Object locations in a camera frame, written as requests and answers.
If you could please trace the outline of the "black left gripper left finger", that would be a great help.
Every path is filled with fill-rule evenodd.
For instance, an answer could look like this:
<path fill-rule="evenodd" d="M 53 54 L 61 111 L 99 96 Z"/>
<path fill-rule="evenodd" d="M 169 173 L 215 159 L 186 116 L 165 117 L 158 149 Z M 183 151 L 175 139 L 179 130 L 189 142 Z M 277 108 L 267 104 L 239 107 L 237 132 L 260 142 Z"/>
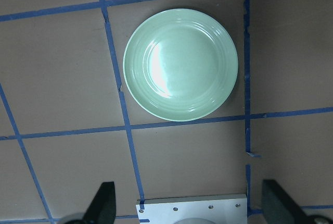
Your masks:
<path fill-rule="evenodd" d="M 114 182 L 103 182 L 82 217 L 84 223 L 112 224 L 116 219 Z"/>

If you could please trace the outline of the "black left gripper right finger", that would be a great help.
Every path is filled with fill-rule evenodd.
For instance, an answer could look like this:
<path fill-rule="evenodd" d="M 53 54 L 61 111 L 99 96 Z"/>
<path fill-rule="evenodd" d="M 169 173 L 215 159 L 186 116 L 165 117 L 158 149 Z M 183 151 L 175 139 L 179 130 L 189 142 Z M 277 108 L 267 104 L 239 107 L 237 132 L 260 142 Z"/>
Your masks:
<path fill-rule="evenodd" d="M 315 223 L 275 180 L 263 180 L 261 206 L 267 223 Z"/>

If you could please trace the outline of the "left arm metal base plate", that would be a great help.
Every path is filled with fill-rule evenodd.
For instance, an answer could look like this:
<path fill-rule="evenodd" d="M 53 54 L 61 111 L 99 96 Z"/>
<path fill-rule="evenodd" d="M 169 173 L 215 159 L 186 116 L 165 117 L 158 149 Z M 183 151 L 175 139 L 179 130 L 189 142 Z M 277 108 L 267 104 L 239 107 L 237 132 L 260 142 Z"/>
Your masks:
<path fill-rule="evenodd" d="M 138 201 L 140 223 L 247 223 L 245 194 L 157 198 Z"/>

